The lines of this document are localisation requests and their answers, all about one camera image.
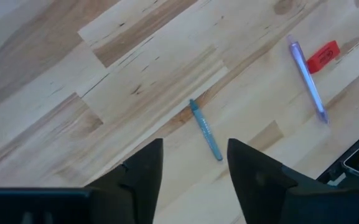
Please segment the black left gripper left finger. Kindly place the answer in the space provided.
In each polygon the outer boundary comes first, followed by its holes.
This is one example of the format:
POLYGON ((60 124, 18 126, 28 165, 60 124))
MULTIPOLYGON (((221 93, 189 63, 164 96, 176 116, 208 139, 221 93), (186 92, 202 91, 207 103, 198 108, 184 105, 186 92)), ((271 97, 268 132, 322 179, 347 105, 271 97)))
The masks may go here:
POLYGON ((0 224, 153 224, 163 140, 75 188, 0 188, 0 224))

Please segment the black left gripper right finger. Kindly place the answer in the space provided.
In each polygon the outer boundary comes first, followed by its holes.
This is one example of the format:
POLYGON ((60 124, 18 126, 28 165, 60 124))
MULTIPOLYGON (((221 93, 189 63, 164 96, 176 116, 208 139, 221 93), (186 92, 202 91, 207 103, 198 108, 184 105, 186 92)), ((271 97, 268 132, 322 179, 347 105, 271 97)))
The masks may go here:
POLYGON ((359 187, 323 184, 237 139, 228 167, 247 224, 359 224, 359 187))

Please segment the red eraser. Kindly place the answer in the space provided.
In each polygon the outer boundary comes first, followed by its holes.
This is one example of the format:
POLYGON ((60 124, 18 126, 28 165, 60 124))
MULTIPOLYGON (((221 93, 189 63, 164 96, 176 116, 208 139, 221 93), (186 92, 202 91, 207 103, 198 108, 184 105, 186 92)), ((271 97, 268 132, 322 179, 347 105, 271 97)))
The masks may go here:
POLYGON ((319 72, 339 54, 340 48, 337 41, 327 42, 307 60, 309 72, 311 74, 319 72))

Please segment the purple translucent pen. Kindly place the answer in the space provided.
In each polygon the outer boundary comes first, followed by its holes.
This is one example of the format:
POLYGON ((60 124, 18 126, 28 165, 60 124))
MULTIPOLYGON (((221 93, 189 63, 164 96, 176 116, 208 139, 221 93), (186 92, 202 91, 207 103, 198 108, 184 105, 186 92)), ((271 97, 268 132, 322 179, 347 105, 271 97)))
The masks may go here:
POLYGON ((310 71, 307 66, 307 62, 304 57, 304 53, 301 49, 300 44, 298 41, 293 38, 292 35, 287 36, 287 41, 289 44, 289 51, 297 65, 300 75, 303 78, 303 81, 307 87, 309 92, 310 98, 315 106, 315 110, 319 119, 324 122, 325 124, 329 123, 329 117, 327 111, 324 107, 324 104, 320 98, 320 95, 317 91, 313 78, 310 74, 310 71))

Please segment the teal crayon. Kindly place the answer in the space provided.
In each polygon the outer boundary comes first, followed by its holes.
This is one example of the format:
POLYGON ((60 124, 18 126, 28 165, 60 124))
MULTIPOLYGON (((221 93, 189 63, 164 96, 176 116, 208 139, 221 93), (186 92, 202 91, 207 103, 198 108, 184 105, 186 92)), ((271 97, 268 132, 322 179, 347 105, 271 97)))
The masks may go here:
POLYGON ((197 123, 203 133, 203 136, 204 136, 209 148, 211 149, 215 159, 218 161, 222 161, 223 156, 221 154, 221 151, 218 147, 218 144, 215 141, 215 138, 212 134, 212 131, 211 131, 204 115, 202 114, 200 108, 198 107, 198 104, 196 104, 195 100, 190 99, 189 105, 190 105, 190 109, 192 110, 193 116, 195 117, 195 120, 197 121, 197 123))

